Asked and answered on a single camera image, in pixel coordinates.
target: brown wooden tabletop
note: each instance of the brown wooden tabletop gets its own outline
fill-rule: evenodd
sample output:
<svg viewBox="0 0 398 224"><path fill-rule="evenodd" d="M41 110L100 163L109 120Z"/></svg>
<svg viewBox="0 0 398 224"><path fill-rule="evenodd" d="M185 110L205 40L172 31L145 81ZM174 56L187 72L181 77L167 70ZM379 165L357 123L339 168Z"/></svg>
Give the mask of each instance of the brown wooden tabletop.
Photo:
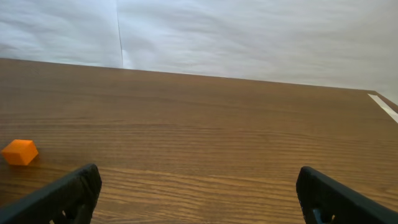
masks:
<svg viewBox="0 0 398 224"><path fill-rule="evenodd" d="M371 91L0 60L0 205L87 163L92 223L304 223L312 166L398 211L398 124Z"/></svg>

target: cube top face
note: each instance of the cube top face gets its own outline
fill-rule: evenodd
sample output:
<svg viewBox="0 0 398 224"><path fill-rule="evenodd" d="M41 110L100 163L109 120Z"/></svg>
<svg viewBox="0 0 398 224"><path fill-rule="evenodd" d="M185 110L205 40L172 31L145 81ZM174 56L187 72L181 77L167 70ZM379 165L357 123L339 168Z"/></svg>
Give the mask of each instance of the cube top face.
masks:
<svg viewBox="0 0 398 224"><path fill-rule="evenodd" d="M1 154L10 165L28 165L38 155L32 140L13 140L6 146Z"/></svg>

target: cube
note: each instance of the cube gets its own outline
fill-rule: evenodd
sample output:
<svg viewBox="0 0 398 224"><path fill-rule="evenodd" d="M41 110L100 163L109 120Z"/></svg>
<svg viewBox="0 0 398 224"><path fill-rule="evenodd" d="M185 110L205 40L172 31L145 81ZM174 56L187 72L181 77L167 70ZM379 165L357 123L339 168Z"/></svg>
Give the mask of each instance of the cube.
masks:
<svg viewBox="0 0 398 224"><path fill-rule="evenodd" d="M28 165L38 155L36 146L32 140L13 140L2 151L2 156L10 165Z"/></svg>

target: white sheet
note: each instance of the white sheet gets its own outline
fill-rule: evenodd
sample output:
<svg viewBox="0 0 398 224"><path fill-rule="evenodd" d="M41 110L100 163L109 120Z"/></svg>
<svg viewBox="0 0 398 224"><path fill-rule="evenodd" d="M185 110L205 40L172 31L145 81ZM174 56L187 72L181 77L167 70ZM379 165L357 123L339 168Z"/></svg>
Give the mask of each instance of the white sheet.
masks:
<svg viewBox="0 0 398 224"><path fill-rule="evenodd" d="M124 68L377 90L398 103L389 0L118 0Z"/></svg>
<svg viewBox="0 0 398 224"><path fill-rule="evenodd" d="M2 0L0 57L122 67L114 0Z"/></svg>

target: table surface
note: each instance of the table surface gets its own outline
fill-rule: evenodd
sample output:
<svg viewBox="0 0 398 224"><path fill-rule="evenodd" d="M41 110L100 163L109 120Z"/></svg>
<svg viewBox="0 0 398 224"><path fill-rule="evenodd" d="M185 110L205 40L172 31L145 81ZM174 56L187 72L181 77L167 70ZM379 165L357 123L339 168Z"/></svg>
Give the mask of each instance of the table surface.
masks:
<svg viewBox="0 0 398 224"><path fill-rule="evenodd" d="M92 223L304 223L302 166L398 211L398 124L373 91L0 60L0 205L87 163Z"/></svg>

